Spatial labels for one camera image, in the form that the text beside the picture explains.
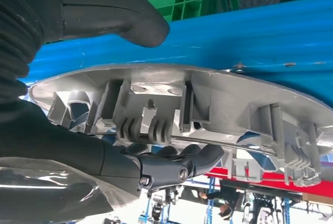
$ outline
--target worker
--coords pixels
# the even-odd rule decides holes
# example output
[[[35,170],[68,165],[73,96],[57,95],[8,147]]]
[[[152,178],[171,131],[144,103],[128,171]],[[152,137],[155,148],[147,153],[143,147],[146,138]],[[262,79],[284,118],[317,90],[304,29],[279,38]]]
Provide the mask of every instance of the worker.
[[[224,204],[220,207],[219,215],[223,220],[230,220],[233,215],[237,201],[239,199],[240,194],[237,192],[236,188],[222,186],[222,180],[220,180],[220,191],[206,194],[200,192],[199,196],[202,199],[222,199],[224,200]]]

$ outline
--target plastic car part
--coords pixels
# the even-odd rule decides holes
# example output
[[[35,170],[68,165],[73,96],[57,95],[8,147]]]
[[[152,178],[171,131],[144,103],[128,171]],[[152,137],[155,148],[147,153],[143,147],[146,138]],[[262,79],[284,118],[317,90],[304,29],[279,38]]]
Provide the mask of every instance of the plastic car part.
[[[62,124],[68,110],[66,98],[73,90],[84,91],[91,104],[97,106],[90,116],[91,132],[116,127],[119,144],[172,144],[179,150],[187,147],[191,138],[233,144],[224,149],[222,159],[230,178],[258,182],[263,172],[283,169],[285,183],[291,177],[300,186],[317,184],[319,157],[331,149],[317,145],[331,132],[331,108],[298,91],[227,72],[170,65],[103,66],[42,81],[32,87],[30,96],[49,110],[54,124]],[[54,117],[60,109],[63,114]],[[202,128],[194,128],[193,122]],[[251,149],[251,158],[236,158],[237,146]],[[275,155],[253,155],[261,152]]]

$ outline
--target gray plastic part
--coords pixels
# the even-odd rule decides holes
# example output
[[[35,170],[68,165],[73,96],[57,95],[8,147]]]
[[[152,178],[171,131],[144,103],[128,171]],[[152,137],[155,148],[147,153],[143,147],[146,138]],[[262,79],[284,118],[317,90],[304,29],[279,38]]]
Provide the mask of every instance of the gray plastic part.
[[[197,153],[198,150],[193,149],[192,152]],[[211,171],[220,161],[224,154],[224,151],[221,147],[208,144],[196,155],[190,156],[190,160],[193,167],[193,174],[191,176],[203,175]],[[184,159],[184,161],[181,162],[187,164],[188,160],[189,159]]]
[[[70,124],[69,121],[66,121],[67,107],[57,94],[54,93],[54,101],[51,107],[48,111],[48,118],[54,124],[59,124],[63,127],[69,128]]]
[[[79,114],[79,115],[75,114],[74,106],[77,104],[86,105],[88,110],[90,110],[91,108],[91,101],[89,97],[87,95],[87,93],[84,91],[77,91],[77,90],[72,91],[68,98],[67,106],[69,108],[69,114],[72,121],[75,121],[82,115],[82,114]]]
[[[30,95],[48,110],[51,104],[48,95],[72,90],[104,93],[100,103],[96,102],[97,117],[92,129],[103,133],[116,128],[118,140],[126,146],[131,141],[171,144],[181,152],[191,138],[197,138],[221,145],[257,146],[276,154],[277,158],[262,161],[251,155],[248,159],[251,176],[244,180],[259,181],[262,172],[276,168],[285,169],[286,183],[287,175],[300,184],[316,183],[314,179],[320,173],[320,155],[333,147],[330,107],[298,91],[222,71],[176,65],[103,66],[42,81],[34,85]],[[101,114],[109,105],[114,106],[110,114]],[[193,122],[202,128],[195,128]],[[238,142],[248,132],[258,136]],[[188,139],[177,140],[177,136]],[[228,177],[243,177],[244,165],[235,160],[236,149],[225,151],[223,163],[229,169]]]
[[[195,154],[198,155],[201,151],[200,147],[196,144],[190,144],[185,149],[183,149],[180,155],[188,155],[188,154]]]
[[[168,161],[156,156],[141,156],[142,176],[150,178],[150,184],[143,188],[159,188],[184,182],[178,177],[181,169],[187,169],[181,163]]]
[[[94,120],[96,116],[97,110],[97,106],[96,102],[92,102],[89,113],[88,114],[87,121],[85,122],[84,130],[85,133],[89,133],[91,131],[91,128],[94,126]]]
[[[124,155],[119,155],[119,152],[111,144],[103,142],[104,162],[100,176],[96,178],[115,185],[118,188],[127,192],[140,196],[138,189],[140,178],[138,162],[135,163],[133,158],[127,158]]]
[[[160,150],[159,150],[156,155],[159,157],[169,157],[173,155],[177,155],[178,152],[172,146],[165,146]]]

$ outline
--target blue metal frame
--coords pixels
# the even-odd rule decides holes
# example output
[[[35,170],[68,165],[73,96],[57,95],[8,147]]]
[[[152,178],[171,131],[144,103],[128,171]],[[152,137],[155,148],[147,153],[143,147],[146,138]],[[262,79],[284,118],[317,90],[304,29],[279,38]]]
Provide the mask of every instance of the blue metal frame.
[[[168,206],[168,217],[166,218],[166,219],[167,219],[166,222],[168,222],[168,221],[169,221],[169,217],[170,217],[170,207],[171,207],[171,204],[169,204],[169,205]]]
[[[208,194],[213,193],[215,186],[215,178],[211,177],[209,178],[209,189]],[[206,212],[206,224],[211,224],[211,212],[214,207],[214,200],[208,200]]]
[[[161,213],[161,222],[164,223],[164,207],[162,208],[162,213]]]
[[[144,223],[146,223],[148,221],[149,211],[150,206],[150,198],[148,199],[148,203],[146,205],[146,215],[144,216]]]
[[[173,63],[242,69],[303,91],[333,107],[333,0],[301,0],[171,23],[157,48],[116,35],[45,45],[22,81],[95,65]]]
[[[285,199],[285,220],[285,224],[290,224],[290,205],[288,198]]]

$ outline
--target industrial machinery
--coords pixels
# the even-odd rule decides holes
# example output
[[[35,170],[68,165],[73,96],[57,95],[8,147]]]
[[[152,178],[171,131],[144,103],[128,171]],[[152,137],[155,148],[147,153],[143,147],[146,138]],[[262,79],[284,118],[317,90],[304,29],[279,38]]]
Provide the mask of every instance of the industrial machinery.
[[[283,171],[285,183],[311,186],[320,182],[320,156],[331,151],[329,106],[201,67],[103,65],[39,81],[29,95],[47,119],[18,100],[26,86],[17,81],[44,42],[114,33],[156,47],[168,25],[146,0],[0,5],[2,220],[59,222],[111,211],[134,201],[142,188],[183,183],[220,161],[229,178],[260,182],[264,172]],[[156,145],[164,148],[151,152]]]
[[[230,178],[261,182],[284,171],[285,183],[320,182],[331,151],[333,111],[316,98],[273,83],[177,65],[109,65],[41,81],[30,96],[54,124],[116,145],[224,147]],[[236,150],[251,159],[237,158]]]
[[[171,186],[160,190],[150,190],[147,192],[147,196],[150,199],[148,202],[148,208],[150,203],[153,205],[151,216],[153,220],[161,220],[161,214],[165,207],[168,207],[168,212],[170,211],[170,204],[176,205],[179,197],[183,190],[183,186]]]

